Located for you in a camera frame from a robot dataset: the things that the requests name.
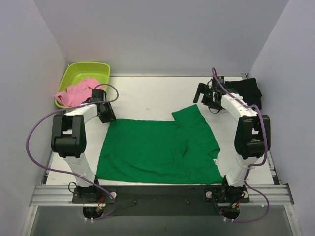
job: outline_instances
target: gray floor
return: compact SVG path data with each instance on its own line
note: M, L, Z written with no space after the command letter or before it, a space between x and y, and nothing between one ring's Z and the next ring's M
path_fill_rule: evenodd
M262 215L266 207L242 206L240 219ZM271 206L263 220L247 223L224 223L220 216L117 216L85 223L79 216L81 206L40 206L32 236L291 236L283 206Z

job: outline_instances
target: green basket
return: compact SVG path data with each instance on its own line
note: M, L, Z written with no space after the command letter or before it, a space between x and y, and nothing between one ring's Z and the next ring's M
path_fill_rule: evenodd
M77 62L71 64L65 71L63 78L59 84L58 92L66 91L70 85L76 85L78 82L86 79L87 77L96 78L100 84L108 83L110 74L109 65L101 62ZM58 107L66 108L61 105L57 100L55 104Z

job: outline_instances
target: white table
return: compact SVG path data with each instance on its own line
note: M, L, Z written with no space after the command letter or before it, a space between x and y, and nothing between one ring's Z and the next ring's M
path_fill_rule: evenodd
M171 113L193 105L199 82L206 83L210 77L111 77L110 83L119 93L119 99L112 103L117 118L135 120L174 120ZM227 77L227 81L241 80L241 77ZM112 89L108 90L108 99L115 96ZM218 155L219 172L224 176L235 160L234 137L237 121L225 110L218 114L210 113L207 106L200 101L198 107L210 125L220 146ZM99 154L109 124L102 124L98 117L86 123L87 148L85 151L88 163L96 173ZM57 153L52 156L51 167L71 171L68 164ZM75 177L67 174L49 172L46 185L68 185ZM100 185L158 185L148 183L130 183L121 181L99 180ZM274 184L266 162L256 167L249 174L249 184Z

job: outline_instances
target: pink cloth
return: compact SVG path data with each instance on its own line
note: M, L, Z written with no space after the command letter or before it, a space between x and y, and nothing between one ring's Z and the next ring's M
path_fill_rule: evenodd
M66 91L61 91L55 95L55 99L66 107L79 106L82 102L91 97L92 89L100 82L96 78L86 78L76 85L70 85Z

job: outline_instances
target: green cloth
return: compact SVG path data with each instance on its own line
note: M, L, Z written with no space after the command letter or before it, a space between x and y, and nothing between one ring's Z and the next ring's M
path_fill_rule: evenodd
M219 146L198 107L193 105L172 115L175 121L111 122L97 177L143 183L221 183L213 161Z

